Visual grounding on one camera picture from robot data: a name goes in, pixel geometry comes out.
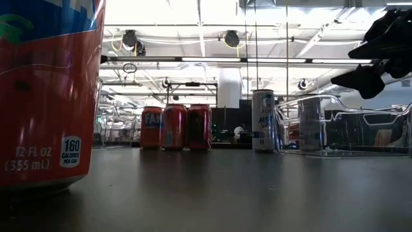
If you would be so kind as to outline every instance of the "energy drink can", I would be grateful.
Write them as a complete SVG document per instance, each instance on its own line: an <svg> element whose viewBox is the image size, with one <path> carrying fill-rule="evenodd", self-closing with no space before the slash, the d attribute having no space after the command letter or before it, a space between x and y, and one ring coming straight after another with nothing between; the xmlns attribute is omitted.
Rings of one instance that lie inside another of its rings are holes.
<svg viewBox="0 0 412 232"><path fill-rule="evenodd" d="M275 146L275 97L272 90L255 90L252 98L252 148L256 152L273 152Z"/></svg>

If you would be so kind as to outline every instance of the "12 fl oz text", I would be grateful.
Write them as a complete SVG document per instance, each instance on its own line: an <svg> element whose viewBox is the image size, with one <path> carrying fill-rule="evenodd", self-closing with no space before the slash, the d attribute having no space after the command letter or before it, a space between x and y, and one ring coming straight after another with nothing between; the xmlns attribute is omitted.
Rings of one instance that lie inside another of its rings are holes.
<svg viewBox="0 0 412 232"><path fill-rule="evenodd" d="M52 148L51 147L37 148L37 147L19 146L15 148L15 156L16 157L51 157Z"/></svg>

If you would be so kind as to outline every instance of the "red soda can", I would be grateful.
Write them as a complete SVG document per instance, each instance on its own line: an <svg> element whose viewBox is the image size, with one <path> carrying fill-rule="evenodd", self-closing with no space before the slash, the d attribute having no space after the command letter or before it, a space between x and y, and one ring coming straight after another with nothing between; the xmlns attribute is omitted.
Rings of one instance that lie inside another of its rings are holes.
<svg viewBox="0 0 412 232"><path fill-rule="evenodd" d="M160 123L162 109L157 106L145 106L142 112L141 148L160 147Z"/></svg>
<svg viewBox="0 0 412 232"><path fill-rule="evenodd" d="M89 171L105 1L76 3L0 2L0 189Z"/></svg>
<svg viewBox="0 0 412 232"><path fill-rule="evenodd" d="M207 150L212 142L212 110L208 104L192 104L187 111L187 147Z"/></svg>
<svg viewBox="0 0 412 232"><path fill-rule="evenodd" d="M168 104L163 112L162 147L181 150L186 146L186 107L182 104Z"/></svg>

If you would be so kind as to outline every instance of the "white column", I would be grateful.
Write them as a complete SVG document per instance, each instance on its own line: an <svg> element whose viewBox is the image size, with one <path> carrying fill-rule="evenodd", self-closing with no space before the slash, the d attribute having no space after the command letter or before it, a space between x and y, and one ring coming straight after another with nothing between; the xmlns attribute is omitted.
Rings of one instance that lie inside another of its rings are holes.
<svg viewBox="0 0 412 232"><path fill-rule="evenodd" d="M239 108L242 78L239 68L221 68L218 79L218 107Z"/></svg>

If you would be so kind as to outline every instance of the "silver can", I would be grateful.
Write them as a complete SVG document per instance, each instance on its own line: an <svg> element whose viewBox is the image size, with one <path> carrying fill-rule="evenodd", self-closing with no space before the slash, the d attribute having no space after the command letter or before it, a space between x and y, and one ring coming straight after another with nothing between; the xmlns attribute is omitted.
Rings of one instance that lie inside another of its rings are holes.
<svg viewBox="0 0 412 232"><path fill-rule="evenodd" d="M321 142L321 99L316 97L301 101L301 122L299 123L299 149L320 151Z"/></svg>
<svg viewBox="0 0 412 232"><path fill-rule="evenodd" d="M252 148L256 152L273 152L276 148L273 91L255 90L252 101Z"/></svg>

